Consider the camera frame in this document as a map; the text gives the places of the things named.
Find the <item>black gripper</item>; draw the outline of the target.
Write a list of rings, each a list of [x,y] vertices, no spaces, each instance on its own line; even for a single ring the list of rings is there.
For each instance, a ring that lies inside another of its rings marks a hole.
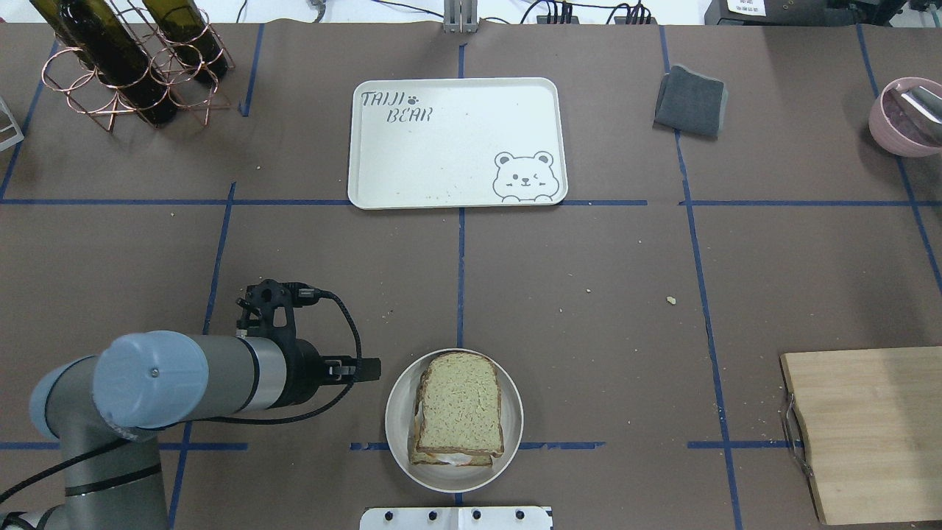
[[[379,358],[321,356],[312,343],[299,338],[295,310],[321,300],[339,302],[333,292],[300,282],[266,279],[246,286],[238,299],[236,329],[255,358],[257,381],[249,407],[302,405],[323,386],[380,379]]]

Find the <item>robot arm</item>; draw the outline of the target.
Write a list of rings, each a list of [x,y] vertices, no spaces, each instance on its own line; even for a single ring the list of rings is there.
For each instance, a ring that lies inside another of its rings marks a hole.
[[[333,301],[353,335],[353,356],[324,356],[297,336],[295,310]],[[65,500],[43,511],[4,511],[4,529],[168,529],[157,440],[192,420],[285,425],[250,412],[298,406],[323,386],[376,381],[349,310],[333,292],[266,279],[247,286],[233,336],[155,330],[120,336],[98,355],[47,373],[29,400],[30,417],[57,440],[63,460],[4,491],[2,500],[56,473]]]

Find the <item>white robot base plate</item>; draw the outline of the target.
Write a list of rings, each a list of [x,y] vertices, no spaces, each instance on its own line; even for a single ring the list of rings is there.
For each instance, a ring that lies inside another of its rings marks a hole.
[[[550,507],[377,507],[363,513],[360,529],[553,529]]]

